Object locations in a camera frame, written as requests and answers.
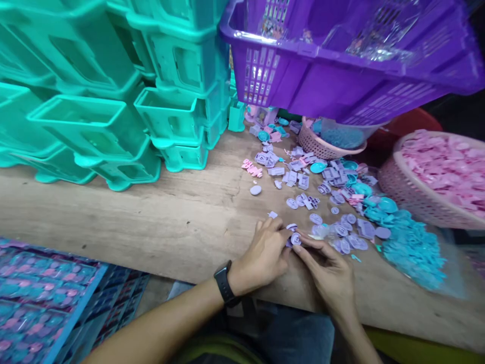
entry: black wristwatch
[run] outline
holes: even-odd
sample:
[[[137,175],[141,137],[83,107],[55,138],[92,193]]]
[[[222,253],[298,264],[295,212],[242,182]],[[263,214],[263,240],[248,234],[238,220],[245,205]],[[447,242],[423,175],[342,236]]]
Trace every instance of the black wristwatch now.
[[[227,280],[227,274],[231,269],[231,264],[232,261],[229,260],[227,263],[217,268],[216,272],[214,273],[214,278],[219,286],[219,291],[221,291],[222,299],[227,307],[234,307],[241,302],[239,297],[234,296],[234,293],[232,292]]]

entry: basket rim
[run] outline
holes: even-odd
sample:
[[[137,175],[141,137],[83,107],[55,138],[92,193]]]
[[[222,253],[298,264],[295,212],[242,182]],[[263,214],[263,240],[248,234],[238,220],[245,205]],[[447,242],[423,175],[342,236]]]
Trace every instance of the basket rim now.
[[[367,141],[365,141],[364,144],[362,144],[359,149],[342,149],[342,148],[333,146],[332,144],[327,143],[325,140],[318,137],[317,134],[315,134],[312,129],[307,127],[304,122],[302,122],[302,128],[305,128],[305,131],[310,133],[312,135],[313,139],[316,140],[316,142],[318,144],[321,144],[322,146],[324,146],[327,149],[333,149],[333,150],[335,150],[339,153],[345,153],[346,155],[359,154],[359,153],[363,152],[364,149],[367,147]]]
[[[429,130],[427,130],[427,132],[431,133],[431,135],[436,136],[436,137],[443,136],[443,135],[446,135],[448,137],[451,136],[451,135],[456,135],[458,137],[463,138],[470,145],[474,145],[475,148],[485,149],[485,143],[484,142],[481,142],[477,139],[469,138],[467,136],[448,133],[448,132],[445,132],[445,131],[429,131]],[[427,194],[429,196],[429,198],[431,198],[435,202],[441,204],[442,206],[443,205],[446,206],[446,208],[448,208],[452,212],[456,212],[457,214],[460,214],[460,215],[462,215],[462,216],[464,216],[464,217],[466,217],[466,218],[468,218],[468,219],[470,219],[470,220],[472,220],[476,223],[482,224],[483,227],[485,228],[485,218],[480,218],[480,217],[476,216],[475,214],[468,212],[465,209],[458,207],[458,206],[454,205],[453,203],[449,202],[444,197],[442,197],[438,192],[435,192],[426,183],[421,181],[419,179],[419,177],[411,169],[409,169],[409,167],[406,164],[406,161],[404,160],[401,149],[402,149],[403,143],[406,140],[413,138],[415,135],[416,135],[416,132],[407,134],[407,135],[403,136],[402,138],[400,138],[394,144],[393,155],[391,156],[391,158],[394,159],[395,163],[397,164],[397,166],[399,167],[401,172],[404,173],[404,175],[409,180],[412,181],[414,186],[419,188],[423,193]]]

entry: wooden workbench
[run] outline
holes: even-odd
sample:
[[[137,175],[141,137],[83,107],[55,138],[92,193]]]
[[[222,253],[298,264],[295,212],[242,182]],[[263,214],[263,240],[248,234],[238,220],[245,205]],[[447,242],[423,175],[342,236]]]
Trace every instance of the wooden workbench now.
[[[294,138],[275,145],[293,148]],[[162,171],[155,184],[137,185],[116,193],[100,177],[86,186],[59,182],[43,185],[34,171],[15,167],[0,171],[0,235],[102,261],[144,270],[191,283],[210,277],[217,266],[235,259],[250,243],[257,219],[271,210],[285,223],[309,230],[310,213],[291,210],[286,199],[302,190],[283,185],[277,190],[266,171],[262,179],[241,169],[261,143],[248,133],[226,132],[209,154],[203,171]],[[249,189],[256,180],[258,196]],[[327,197],[310,177],[307,195],[319,197],[324,222],[339,216],[329,212]],[[343,212],[353,212],[349,205]],[[357,303],[364,324],[438,343],[485,353],[485,289],[464,256],[443,246],[453,259],[449,295],[430,293],[384,261],[374,247],[355,253]],[[255,295],[261,299],[311,311],[322,309],[312,280],[292,254],[289,272]]]

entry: pink plastic basket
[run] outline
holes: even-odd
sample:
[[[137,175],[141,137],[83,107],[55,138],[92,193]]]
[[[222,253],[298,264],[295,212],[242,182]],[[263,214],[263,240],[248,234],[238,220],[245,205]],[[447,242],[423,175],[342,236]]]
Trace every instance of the pink plastic basket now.
[[[430,131],[431,135],[449,137],[450,133]],[[414,137],[408,134],[394,145],[393,155],[379,171],[379,185],[400,208],[406,209],[417,219],[441,228],[483,230],[485,219],[468,212],[433,191],[406,165],[401,153],[403,142]],[[485,149],[485,143],[460,136],[473,148]]]
[[[359,149],[347,150],[338,147],[334,147],[332,144],[327,143],[323,139],[319,138],[309,127],[306,126],[305,116],[303,117],[302,129],[298,134],[298,143],[303,147],[306,153],[313,152],[318,158],[332,160],[338,159],[346,155],[353,155],[361,153],[367,146],[367,142]]]

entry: purple plastic basket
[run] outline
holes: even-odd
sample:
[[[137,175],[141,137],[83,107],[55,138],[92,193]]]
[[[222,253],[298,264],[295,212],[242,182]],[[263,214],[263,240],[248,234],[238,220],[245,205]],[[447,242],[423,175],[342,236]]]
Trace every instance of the purple plastic basket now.
[[[409,0],[230,0],[219,28],[231,44],[237,96],[341,124],[376,125],[448,93],[477,92],[485,87],[483,63],[457,1],[421,2],[418,20],[395,44],[413,56],[379,62],[346,49],[369,29],[385,34],[391,22],[409,18]],[[260,35],[265,14],[284,29],[279,40]]]

